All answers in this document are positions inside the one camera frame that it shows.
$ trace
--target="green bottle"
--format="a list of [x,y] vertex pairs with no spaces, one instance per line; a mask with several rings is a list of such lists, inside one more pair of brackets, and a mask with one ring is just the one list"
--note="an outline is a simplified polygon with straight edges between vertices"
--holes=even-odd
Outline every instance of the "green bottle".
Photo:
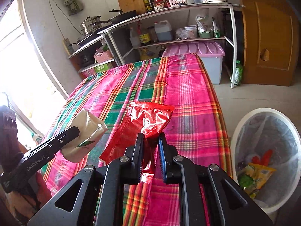
[[236,60],[235,77],[234,77],[235,85],[238,86],[240,84],[242,75],[243,75],[243,66],[240,64],[239,60]]

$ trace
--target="wooden door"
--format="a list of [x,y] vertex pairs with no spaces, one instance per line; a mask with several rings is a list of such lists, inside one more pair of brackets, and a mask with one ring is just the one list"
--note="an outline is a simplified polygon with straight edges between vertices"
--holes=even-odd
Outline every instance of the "wooden door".
[[286,0],[242,0],[243,83],[289,86],[299,51],[298,20]]

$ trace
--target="pink storage box lid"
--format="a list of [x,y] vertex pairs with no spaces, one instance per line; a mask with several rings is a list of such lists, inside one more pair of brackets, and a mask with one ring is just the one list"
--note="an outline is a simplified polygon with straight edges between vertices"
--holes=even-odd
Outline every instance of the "pink storage box lid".
[[169,46],[165,49],[162,57],[196,53],[200,57],[224,57],[225,52],[222,47],[215,41],[210,42],[191,42]]

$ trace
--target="red plastic packaging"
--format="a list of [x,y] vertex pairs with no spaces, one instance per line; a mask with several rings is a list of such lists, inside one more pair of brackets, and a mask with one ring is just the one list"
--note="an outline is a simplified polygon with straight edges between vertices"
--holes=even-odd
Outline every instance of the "red plastic packaging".
[[151,102],[132,102],[109,144],[100,155],[106,164],[123,156],[134,145],[139,132],[144,134],[142,182],[150,182],[155,171],[158,136],[169,123],[174,106]]

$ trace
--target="crumpled red snack bag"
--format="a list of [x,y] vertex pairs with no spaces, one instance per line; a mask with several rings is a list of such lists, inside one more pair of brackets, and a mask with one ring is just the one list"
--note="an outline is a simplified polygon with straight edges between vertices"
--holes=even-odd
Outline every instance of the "crumpled red snack bag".
[[136,143],[138,133],[144,134],[142,182],[150,183],[155,172],[158,136],[169,123],[175,107],[152,102],[132,102],[112,139],[100,155],[109,164],[123,156],[128,146]]

